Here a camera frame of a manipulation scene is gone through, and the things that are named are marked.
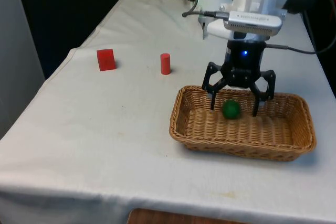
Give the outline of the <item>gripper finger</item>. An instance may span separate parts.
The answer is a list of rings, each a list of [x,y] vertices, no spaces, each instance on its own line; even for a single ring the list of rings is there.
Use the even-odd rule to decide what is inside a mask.
[[[267,82],[267,89],[265,92],[261,92],[256,85],[256,81],[260,78],[263,78]],[[267,100],[272,100],[274,98],[275,83],[276,83],[276,74],[273,70],[258,71],[252,75],[252,80],[250,81],[248,87],[255,97],[252,112],[253,117],[257,116],[260,102],[266,102]]]
[[[219,71],[221,72],[223,77],[214,85],[210,84],[209,81],[211,76]],[[202,89],[205,90],[207,94],[211,95],[211,110],[214,110],[217,93],[226,85],[228,85],[229,81],[230,81],[230,72],[228,65],[223,64],[222,66],[219,66],[213,62],[210,62],[208,64],[204,80],[202,83]]]

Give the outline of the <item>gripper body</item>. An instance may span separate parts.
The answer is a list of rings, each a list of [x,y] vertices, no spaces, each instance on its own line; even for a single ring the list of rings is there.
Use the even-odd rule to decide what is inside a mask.
[[[250,88],[261,77],[264,41],[229,40],[221,74],[230,87]]]

